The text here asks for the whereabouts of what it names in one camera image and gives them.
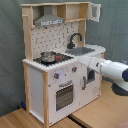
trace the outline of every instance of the oven handle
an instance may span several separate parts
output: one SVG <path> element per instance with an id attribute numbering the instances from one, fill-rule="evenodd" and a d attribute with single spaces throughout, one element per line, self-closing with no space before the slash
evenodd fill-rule
<path id="1" fill-rule="evenodd" d="M 82 90 L 85 90 L 86 88 L 86 77 L 85 76 L 83 76 L 83 80 L 84 80 L 84 87 L 82 87 Z"/>
<path id="2" fill-rule="evenodd" d="M 66 84 L 61 84 L 59 87 L 66 87 L 72 83 L 72 80 L 68 81 Z"/>

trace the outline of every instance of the backsplash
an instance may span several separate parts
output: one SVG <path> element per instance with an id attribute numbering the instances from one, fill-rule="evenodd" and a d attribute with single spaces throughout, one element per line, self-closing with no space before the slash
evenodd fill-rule
<path id="1" fill-rule="evenodd" d="M 33 57 L 37 58 L 41 52 L 67 49 L 70 37 L 79 31 L 79 22 L 57 24 L 46 27 L 35 27 L 31 31 Z M 78 46 L 78 36 L 73 38 Z"/>

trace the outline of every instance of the wooden table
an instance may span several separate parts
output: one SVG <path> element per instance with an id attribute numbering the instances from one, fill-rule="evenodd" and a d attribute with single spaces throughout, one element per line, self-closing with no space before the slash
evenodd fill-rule
<path id="1" fill-rule="evenodd" d="M 44 128 L 36 118 L 23 109 L 14 111 L 0 118 L 0 128 Z M 68 117 L 50 128 L 81 128 Z"/>
<path id="2" fill-rule="evenodd" d="M 115 128 L 127 119 L 128 97 L 115 95 L 111 85 L 102 81 L 102 96 L 74 112 L 71 117 L 93 128 Z"/>

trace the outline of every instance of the oven window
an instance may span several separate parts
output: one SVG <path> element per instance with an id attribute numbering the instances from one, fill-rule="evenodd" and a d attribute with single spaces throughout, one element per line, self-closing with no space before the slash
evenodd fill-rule
<path id="1" fill-rule="evenodd" d="M 56 111 L 73 103 L 73 85 L 56 92 Z"/>

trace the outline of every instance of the sink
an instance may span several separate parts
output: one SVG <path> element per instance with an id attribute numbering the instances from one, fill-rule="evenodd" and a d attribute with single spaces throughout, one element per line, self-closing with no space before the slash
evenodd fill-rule
<path id="1" fill-rule="evenodd" d="M 94 51 L 95 51 L 94 49 L 87 48 L 87 47 L 77 47 L 77 48 L 73 48 L 73 49 L 68 49 L 65 51 L 65 53 L 79 56 L 79 55 L 84 55 L 84 54 L 94 52 Z"/>

